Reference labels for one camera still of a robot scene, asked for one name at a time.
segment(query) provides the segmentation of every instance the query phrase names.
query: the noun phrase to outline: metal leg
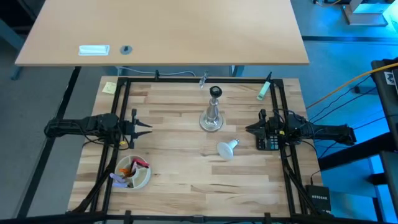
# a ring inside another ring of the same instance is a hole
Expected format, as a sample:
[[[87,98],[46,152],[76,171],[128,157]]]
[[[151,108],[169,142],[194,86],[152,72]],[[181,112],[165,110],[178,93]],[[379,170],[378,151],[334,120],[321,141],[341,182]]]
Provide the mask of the metal leg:
[[[121,75],[118,74],[119,70],[116,66],[104,66],[103,68],[105,69],[107,75],[112,75],[112,76]]]
[[[231,65],[232,77],[242,77],[244,65]]]
[[[351,146],[340,152],[325,156],[319,159],[320,170],[327,170],[338,167],[360,159],[368,158],[379,154],[381,151],[395,151],[395,142],[391,133],[385,133],[378,137],[362,142],[355,146]]]
[[[21,71],[21,67],[17,65],[12,66],[11,80],[18,80],[19,72]]]
[[[374,206],[374,211],[376,212],[377,221],[383,222],[383,214],[381,212],[379,199],[373,198],[373,206]]]
[[[36,14],[35,12],[26,4],[24,0],[17,0],[19,5],[25,10],[26,14],[32,19],[34,22],[36,20]]]
[[[18,52],[24,45],[24,39],[15,33],[3,20],[0,19],[0,37],[4,38],[11,44]],[[17,80],[19,78],[19,71],[21,68],[14,66],[12,69],[11,79]]]
[[[373,185],[382,185],[387,184],[386,175],[384,173],[381,174],[372,174],[367,178],[367,181]]]

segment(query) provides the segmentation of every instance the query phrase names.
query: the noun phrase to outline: black metal frame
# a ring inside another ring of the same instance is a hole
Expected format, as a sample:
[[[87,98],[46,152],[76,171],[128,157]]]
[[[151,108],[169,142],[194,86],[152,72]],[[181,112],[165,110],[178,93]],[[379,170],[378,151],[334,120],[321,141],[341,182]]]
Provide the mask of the black metal frame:
[[[378,155],[381,151],[395,152],[396,149],[394,137],[388,132],[322,157],[318,160],[319,168],[324,171]]]
[[[80,67],[76,67],[72,73],[71,79],[69,81],[69,85],[65,94],[63,96],[63,100],[60,104],[60,107],[57,111],[57,118],[62,118],[65,114],[65,110],[69,99],[72,95],[73,87],[76,83],[78,78],[78,74],[80,71]],[[111,108],[112,113],[116,113],[120,92],[122,86],[125,85],[123,103],[121,108],[121,113],[119,118],[121,120],[124,119],[124,115],[126,112],[127,101],[129,97],[129,91],[132,82],[174,82],[174,83],[198,83],[199,78],[159,78],[156,75],[154,78],[118,78],[116,91],[114,94],[114,100]],[[263,84],[265,79],[244,79],[244,78],[234,78],[234,79],[225,79],[225,78],[209,78],[206,81],[207,83],[258,83]],[[271,98],[272,98],[272,105],[274,109],[279,108],[277,104],[275,86],[279,87],[280,91],[280,98],[282,100],[282,109],[284,109],[284,117],[285,122],[288,121],[287,116],[287,101],[285,97],[284,91],[284,84],[283,80],[273,80],[274,84],[271,85]],[[112,180],[108,179],[105,195],[104,195],[104,202],[101,211],[97,212],[97,203],[98,203],[98,195],[97,193],[93,199],[91,204],[90,212],[85,213],[66,213],[63,215],[49,215],[49,216],[42,216],[42,217],[28,217],[27,214],[32,203],[32,200],[35,195],[35,191],[37,190],[37,186],[40,182],[41,175],[44,171],[45,164],[49,158],[49,154],[51,152],[51,148],[53,146],[55,139],[47,139],[47,142],[44,147],[44,151],[40,156],[39,164],[36,167],[34,172],[34,178],[31,180],[28,191],[24,197],[24,201],[22,206],[19,209],[19,213],[17,218],[10,219],[10,220],[0,220],[0,223],[86,223],[86,222],[97,222],[97,221],[106,221],[106,220],[124,220],[124,223],[132,223],[134,220],[164,220],[164,221],[189,221],[193,223],[204,223],[204,222],[263,222],[263,223],[272,223],[272,222],[291,222],[291,223],[375,223],[369,221],[362,221],[362,220],[352,220],[352,219],[345,219],[345,218],[334,218],[331,216],[323,216],[319,215],[316,212],[316,208],[314,207],[311,199],[306,194],[305,189],[302,186],[301,176],[300,176],[300,168],[297,159],[297,153],[295,151],[295,147],[291,146],[290,151],[292,153],[291,159],[294,167],[294,171],[290,168],[289,162],[286,158],[286,152],[283,147],[280,147],[281,161],[282,167],[284,170],[284,180],[285,180],[285,188],[287,193],[287,200],[289,204],[289,212],[290,217],[286,218],[274,218],[271,217],[270,213],[265,213],[264,217],[206,217],[201,215],[195,216],[144,216],[144,215],[131,215],[131,211],[126,211],[124,215],[107,215],[109,199],[111,196],[111,187],[112,187]],[[99,181],[100,175],[104,172],[105,165],[106,165],[106,157],[108,155],[109,145],[105,142],[103,147],[103,153],[101,155],[100,164],[98,167],[98,175],[97,181]],[[113,153],[109,162],[109,166],[111,169],[115,169],[116,161],[118,158],[118,149],[115,147],[113,149]],[[292,193],[292,186],[290,181],[292,181],[297,190],[299,192],[299,199],[300,199],[300,208],[302,210],[302,214],[295,212],[294,207],[294,198]],[[311,215],[307,215],[307,208],[309,208],[312,212]]]

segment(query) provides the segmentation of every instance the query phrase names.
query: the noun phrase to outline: light wood desk surface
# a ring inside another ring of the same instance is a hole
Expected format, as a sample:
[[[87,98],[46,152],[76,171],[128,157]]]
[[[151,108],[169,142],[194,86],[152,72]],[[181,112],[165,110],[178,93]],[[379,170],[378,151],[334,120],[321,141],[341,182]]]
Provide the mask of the light wood desk surface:
[[[110,45],[108,56],[78,55]],[[122,55],[119,49],[133,51]],[[290,0],[47,0],[17,65],[308,64]]]
[[[101,92],[106,82],[116,82],[116,77],[101,79],[93,114],[111,110],[113,95]],[[284,79],[284,83],[289,109],[306,116],[299,80]],[[254,136],[244,128],[258,121],[260,109],[266,109],[268,116],[272,114],[270,91],[263,101],[258,101],[260,84],[217,83],[223,90],[219,110],[224,125],[218,132],[206,133],[198,122],[208,106],[208,89],[213,85],[207,83],[200,90],[197,83],[131,84],[126,119],[131,120],[130,111],[136,108],[137,118],[153,126],[138,127],[138,131],[151,129],[153,133],[141,136],[135,149],[120,151],[118,161],[130,154],[142,156],[151,164],[152,176],[137,191],[113,187],[110,214],[122,215],[131,210],[133,215],[263,217],[264,212],[270,212],[273,217],[289,216],[279,151],[258,151]],[[122,88],[116,114],[120,114],[123,93]],[[224,161],[216,144],[234,138],[240,140],[234,157]],[[69,209],[75,208],[94,186],[101,152],[102,146],[97,144],[83,148]],[[303,184],[309,184],[310,175],[319,170],[315,151],[301,144],[297,146],[297,156]],[[314,175],[314,182],[322,184],[319,173]],[[292,186],[299,212],[298,194]],[[103,194],[104,187],[98,209],[102,207]]]

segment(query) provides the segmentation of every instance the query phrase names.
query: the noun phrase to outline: wooden desk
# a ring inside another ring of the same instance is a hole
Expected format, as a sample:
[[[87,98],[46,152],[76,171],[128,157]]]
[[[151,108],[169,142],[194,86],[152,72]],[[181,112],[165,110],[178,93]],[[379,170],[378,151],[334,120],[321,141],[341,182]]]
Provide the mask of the wooden desk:
[[[108,44],[108,56],[78,56]],[[119,49],[133,51],[122,55]],[[289,0],[48,0],[17,65],[308,64]]]
[[[101,79],[93,114],[110,112],[114,96],[102,93],[102,89],[106,82],[116,79]],[[224,125],[216,133],[206,133],[198,122],[208,106],[208,89],[213,84],[207,83],[203,90],[197,83],[131,84],[127,110],[136,108],[137,118],[153,126],[153,133],[141,136],[135,149],[120,151],[118,160],[130,154],[142,156],[151,164],[152,176],[147,186],[137,191],[113,187],[108,213],[122,215],[131,210],[133,215],[263,217],[264,212],[270,212],[273,217],[289,216],[279,151],[258,151],[254,136],[244,129],[258,121],[260,109],[272,114],[270,91],[258,101],[261,84],[217,83],[223,90],[219,109]],[[299,80],[284,79],[284,84],[289,109],[306,116]],[[116,114],[120,113],[123,92]],[[130,112],[125,119],[131,120]],[[139,127],[138,131],[143,130],[148,128]],[[216,144],[234,138],[240,142],[233,159],[226,162],[217,154]],[[102,146],[96,144],[84,147],[69,209],[75,208],[94,186],[101,152]],[[310,175],[319,170],[315,152],[301,144],[297,156],[303,184],[309,184]],[[319,173],[314,181],[322,184]],[[292,188],[299,212],[297,191]],[[104,190],[99,196],[99,209],[103,194]]]

